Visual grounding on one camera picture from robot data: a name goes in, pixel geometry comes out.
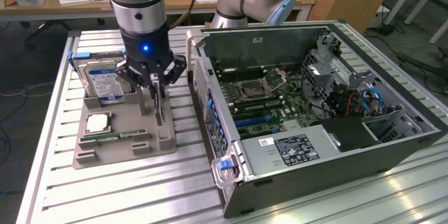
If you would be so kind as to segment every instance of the hard drive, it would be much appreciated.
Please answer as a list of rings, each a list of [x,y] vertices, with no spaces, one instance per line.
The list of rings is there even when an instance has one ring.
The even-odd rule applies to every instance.
[[[122,53],[77,54],[73,66],[88,97],[97,97],[102,105],[124,102],[124,94],[132,92],[129,84],[116,75],[116,65]]]

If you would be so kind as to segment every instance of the red cable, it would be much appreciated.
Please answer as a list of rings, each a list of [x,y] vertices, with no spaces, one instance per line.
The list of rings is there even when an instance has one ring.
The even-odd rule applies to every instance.
[[[352,97],[353,97],[354,93],[349,95],[349,99],[348,99],[348,104],[346,104],[346,113],[345,115],[348,115],[348,111],[349,111],[349,107],[350,107],[350,103],[352,103]]]

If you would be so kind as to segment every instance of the white label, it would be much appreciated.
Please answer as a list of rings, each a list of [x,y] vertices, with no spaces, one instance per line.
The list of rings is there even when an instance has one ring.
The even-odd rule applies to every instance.
[[[261,146],[270,145],[270,144],[273,144],[273,138],[268,137],[268,138],[258,139],[258,142],[260,142]]]
[[[102,104],[117,103],[122,97],[120,82],[116,81],[114,69],[98,69],[89,71],[96,96]]]
[[[262,37],[252,39],[252,43],[261,43],[261,42],[262,42]]]

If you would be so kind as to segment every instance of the side panel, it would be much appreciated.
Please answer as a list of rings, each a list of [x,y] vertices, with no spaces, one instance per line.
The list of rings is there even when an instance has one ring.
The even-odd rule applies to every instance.
[[[437,140],[438,137],[440,135],[433,136],[428,142]],[[425,144],[426,141],[418,139],[405,141],[388,146],[388,148],[377,148],[236,186],[232,197],[225,204],[224,217],[236,217],[342,183],[385,172]]]

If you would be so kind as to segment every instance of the barcode sticker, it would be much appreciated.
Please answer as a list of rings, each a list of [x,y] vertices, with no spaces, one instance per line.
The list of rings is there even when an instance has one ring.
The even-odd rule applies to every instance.
[[[270,145],[270,144],[273,144],[273,138],[268,137],[268,138],[258,139],[258,142],[260,142],[261,146]]]

